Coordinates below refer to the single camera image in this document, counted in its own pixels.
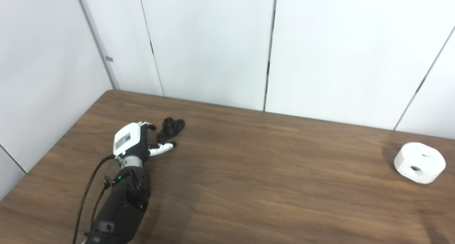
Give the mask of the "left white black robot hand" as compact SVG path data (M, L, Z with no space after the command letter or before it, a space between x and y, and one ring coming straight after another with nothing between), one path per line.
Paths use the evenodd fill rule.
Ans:
M157 127L147 121L130 123L120 129L114 137L113 154L121 166L142 167L144 161L174 149L177 143L148 143L148 131Z

